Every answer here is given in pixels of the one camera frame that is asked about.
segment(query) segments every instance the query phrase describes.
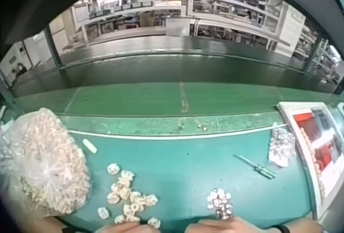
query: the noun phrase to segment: white edge strip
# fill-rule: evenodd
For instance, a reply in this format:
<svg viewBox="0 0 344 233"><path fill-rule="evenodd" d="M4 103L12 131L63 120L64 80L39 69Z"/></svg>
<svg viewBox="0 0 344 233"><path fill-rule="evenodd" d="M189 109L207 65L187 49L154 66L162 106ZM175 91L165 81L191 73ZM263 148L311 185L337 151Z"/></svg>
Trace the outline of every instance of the white edge strip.
<svg viewBox="0 0 344 233"><path fill-rule="evenodd" d="M220 133L220 134L209 134L209 135L186 135L186 136L131 136L131 135L109 135L109 134L100 134L100 133L89 133L77 130L69 130L70 133L79 134L79 135L90 135L90 136L99 136L106 138L116 138L116 139L131 139L131 140L187 140L187 139L206 139L206 138L215 138L221 136L230 136L230 135L243 135L254 132L260 132L265 130L271 130L278 127L285 127L286 124L279 124L270 127L255 128L250 130L229 132L229 133Z"/></svg>

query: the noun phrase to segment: metal shelf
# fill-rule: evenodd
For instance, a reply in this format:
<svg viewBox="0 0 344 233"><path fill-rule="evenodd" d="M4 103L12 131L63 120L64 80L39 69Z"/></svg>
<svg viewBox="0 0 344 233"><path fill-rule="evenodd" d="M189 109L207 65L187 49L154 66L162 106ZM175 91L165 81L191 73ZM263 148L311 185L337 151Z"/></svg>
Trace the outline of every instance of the metal shelf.
<svg viewBox="0 0 344 233"><path fill-rule="evenodd" d="M251 5L248 5L248 4L245 4L243 2L240 2L240 1L235 1L235 0L215 0L215 1L221 1L221 2L227 2L227 3L231 3L231 4L234 4L234 5L239 5L239 6L242 6L243 8L246 8L246 9L251 9L251 10L254 10L260 14L264 14L265 16L267 17L271 17L275 20L278 20L279 17L277 16L274 16L273 14L265 11L265 10L261 10L255 6L251 6Z"/></svg>

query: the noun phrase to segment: wall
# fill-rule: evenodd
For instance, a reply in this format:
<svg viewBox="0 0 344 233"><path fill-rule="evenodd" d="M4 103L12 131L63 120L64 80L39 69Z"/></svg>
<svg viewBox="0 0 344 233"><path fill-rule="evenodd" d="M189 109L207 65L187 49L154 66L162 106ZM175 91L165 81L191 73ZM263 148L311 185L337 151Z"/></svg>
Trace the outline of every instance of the wall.
<svg viewBox="0 0 344 233"><path fill-rule="evenodd" d="M291 57L295 50L296 44L300 38L303 25L306 17L301 14L298 10L288 5L288 9L285 14L280 39L288 42L290 47L278 43L275 52Z"/></svg>

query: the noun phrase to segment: pile of metal parts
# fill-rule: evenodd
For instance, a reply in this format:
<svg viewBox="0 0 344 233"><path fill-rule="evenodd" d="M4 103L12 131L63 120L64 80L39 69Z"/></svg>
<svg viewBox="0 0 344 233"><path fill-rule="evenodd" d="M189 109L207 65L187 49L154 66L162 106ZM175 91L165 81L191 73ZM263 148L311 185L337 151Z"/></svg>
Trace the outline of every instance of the pile of metal parts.
<svg viewBox="0 0 344 233"><path fill-rule="evenodd" d="M222 188L214 189L207 197L208 209L215 209L220 220L226 220L233 214L233 206L230 203L231 194L225 193Z"/></svg>
<svg viewBox="0 0 344 233"><path fill-rule="evenodd" d="M295 137L286 128L275 127L270 138L269 160L280 167L288 167L295 153Z"/></svg>
<svg viewBox="0 0 344 233"><path fill-rule="evenodd" d="M0 173L28 212L63 215L85 204L91 185L84 153L53 112L19 117L0 145Z"/></svg>

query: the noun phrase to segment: green workbench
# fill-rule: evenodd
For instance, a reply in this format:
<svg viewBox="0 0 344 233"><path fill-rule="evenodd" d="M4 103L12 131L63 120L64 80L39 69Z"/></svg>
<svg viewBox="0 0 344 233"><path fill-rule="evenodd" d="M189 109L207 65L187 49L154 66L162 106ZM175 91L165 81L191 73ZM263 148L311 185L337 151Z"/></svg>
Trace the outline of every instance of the green workbench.
<svg viewBox="0 0 344 233"><path fill-rule="evenodd" d="M236 215L261 227L305 216L311 210L309 189L303 165L295 157L288 168L268 163L270 130L210 139L131 140L73 134L84 149L93 181L87 204L63 220L89 230L113 223L122 214L123 203L109 205L106 196L117 177L107 173L110 163L133 171L137 176L132 187L142 193L156 194L160 201L139 216L142 220L157 217L162 232L183 232L199 218L212 217L206 197L214 187L232 194ZM89 139L98 152L92 154L82 144ZM241 154L266 165L277 173L266 179L233 157ZM107 207L111 218L102 220L98 207Z"/></svg>

